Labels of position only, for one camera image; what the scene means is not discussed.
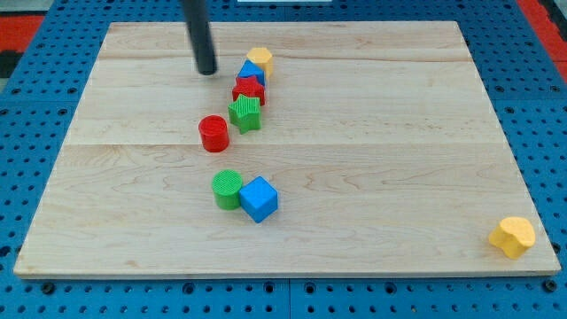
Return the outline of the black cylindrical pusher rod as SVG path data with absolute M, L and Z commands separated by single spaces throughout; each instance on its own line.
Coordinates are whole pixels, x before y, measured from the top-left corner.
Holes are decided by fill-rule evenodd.
M 181 0 L 180 3 L 197 70 L 202 75 L 215 74 L 217 60 L 206 0 Z

